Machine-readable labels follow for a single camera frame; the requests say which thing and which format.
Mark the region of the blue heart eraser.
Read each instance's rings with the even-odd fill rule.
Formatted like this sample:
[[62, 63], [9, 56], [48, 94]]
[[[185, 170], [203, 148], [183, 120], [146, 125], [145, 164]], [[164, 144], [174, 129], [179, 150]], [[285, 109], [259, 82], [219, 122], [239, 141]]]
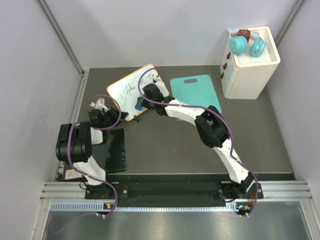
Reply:
[[140, 104], [136, 104], [135, 105], [135, 109], [137, 110], [137, 111], [142, 111], [143, 110], [143, 107], [140, 105]]

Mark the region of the yellow framed whiteboard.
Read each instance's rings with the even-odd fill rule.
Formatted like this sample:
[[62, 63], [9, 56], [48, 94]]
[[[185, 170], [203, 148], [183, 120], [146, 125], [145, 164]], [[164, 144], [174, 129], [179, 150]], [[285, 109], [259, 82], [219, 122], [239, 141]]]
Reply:
[[[122, 112], [128, 112], [126, 121], [134, 119], [134, 115], [139, 116], [147, 109], [142, 111], [135, 109], [137, 98], [144, 93], [143, 88], [148, 84], [153, 84], [153, 78], [160, 77], [153, 64], [147, 64], [120, 80], [112, 83], [106, 88], [107, 93], [118, 103]], [[170, 93], [164, 81], [163, 84], [155, 84], [163, 96], [167, 97]]]

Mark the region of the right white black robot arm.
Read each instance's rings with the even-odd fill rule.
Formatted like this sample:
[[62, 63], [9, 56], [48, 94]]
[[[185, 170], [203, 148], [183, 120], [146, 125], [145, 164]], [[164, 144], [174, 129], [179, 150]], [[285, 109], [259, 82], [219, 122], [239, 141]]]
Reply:
[[196, 127], [201, 141], [218, 154], [228, 171], [231, 183], [223, 184], [221, 189], [225, 191], [226, 199], [245, 198], [251, 193], [255, 176], [235, 152], [230, 128], [214, 106], [188, 105], [172, 96], [164, 96], [155, 83], [143, 88], [136, 106], [155, 110], [160, 116], [177, 118]]

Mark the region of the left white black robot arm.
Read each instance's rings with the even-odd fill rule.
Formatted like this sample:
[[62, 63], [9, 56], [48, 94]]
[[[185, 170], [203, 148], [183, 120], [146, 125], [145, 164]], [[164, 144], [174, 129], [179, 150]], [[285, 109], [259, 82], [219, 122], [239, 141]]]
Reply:
[[114, 191], [107, 182], [107, 174], [118, 173], [127, 169], [125, 131], [123, 128], [109, 129], [119, 125], [127, 112], [110, 107], [92, 109], [88, 113], [89, 120], [60, 126], [55, 154], [59, 161], [73, 167], [65, 171], [65, 180], [71, 179], [74, 173], [86, 178], [102, 198], [109, 198]]

